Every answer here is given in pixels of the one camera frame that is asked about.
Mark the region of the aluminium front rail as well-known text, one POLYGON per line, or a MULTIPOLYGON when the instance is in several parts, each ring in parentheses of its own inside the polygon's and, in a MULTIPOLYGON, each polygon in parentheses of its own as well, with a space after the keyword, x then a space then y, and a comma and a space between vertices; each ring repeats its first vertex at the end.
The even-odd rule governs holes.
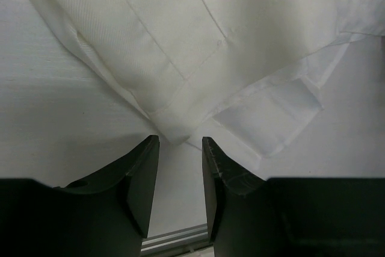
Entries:
POLYGON ((145 239, 140 256, 182 256, 211 246, 208 227, 201 224, 145 239))

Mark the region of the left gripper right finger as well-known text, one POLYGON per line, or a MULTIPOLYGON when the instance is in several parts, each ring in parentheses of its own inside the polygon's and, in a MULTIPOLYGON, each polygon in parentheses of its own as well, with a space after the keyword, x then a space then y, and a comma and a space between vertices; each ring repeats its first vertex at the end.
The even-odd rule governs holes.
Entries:
POLYGON ((202 140, 216 256, 383 256, 384 179, 270 178, 202 140))

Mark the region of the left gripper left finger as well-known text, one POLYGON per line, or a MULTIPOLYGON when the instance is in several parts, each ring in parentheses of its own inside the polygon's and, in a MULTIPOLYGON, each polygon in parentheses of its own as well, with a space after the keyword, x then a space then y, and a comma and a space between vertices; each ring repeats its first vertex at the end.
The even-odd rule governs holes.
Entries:
POLYGON ((2 256, 139 256, 148 236, 159 138, 65 187, 1 180, 2 256))

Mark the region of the white pleated skirt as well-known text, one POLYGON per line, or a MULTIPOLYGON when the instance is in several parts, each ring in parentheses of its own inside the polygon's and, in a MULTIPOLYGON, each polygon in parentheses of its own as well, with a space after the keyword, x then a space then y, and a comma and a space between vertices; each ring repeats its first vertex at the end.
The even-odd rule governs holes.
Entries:
POLYGON ((384 0, 30 0, 60 42, 170 141, 269 157, 321 109, 348 45, 384 35, 384 0))

